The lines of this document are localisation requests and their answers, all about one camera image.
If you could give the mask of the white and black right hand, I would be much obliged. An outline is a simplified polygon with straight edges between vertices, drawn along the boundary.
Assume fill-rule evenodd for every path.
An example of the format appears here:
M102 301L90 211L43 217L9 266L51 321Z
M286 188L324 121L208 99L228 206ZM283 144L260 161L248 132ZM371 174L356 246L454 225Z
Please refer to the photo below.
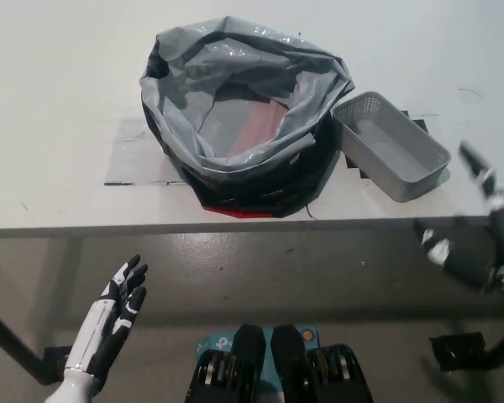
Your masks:
M468 142L460 143L459 155L480 188L489 210L495 260L485 263L477 259L473 252L462 249L418 218L413 222L414 232L428 260L446 275L477 291L504 290L504 189L497 185L494 168Z

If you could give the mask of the white and black left hand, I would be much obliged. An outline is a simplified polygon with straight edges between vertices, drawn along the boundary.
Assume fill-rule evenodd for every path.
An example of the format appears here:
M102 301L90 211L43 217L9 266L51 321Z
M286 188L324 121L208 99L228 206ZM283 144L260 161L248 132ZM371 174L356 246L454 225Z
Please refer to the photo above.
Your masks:
M122 350L146 297L147 264L134 255L111 277L76 335L66 361L64 377L85 374L98 381Z

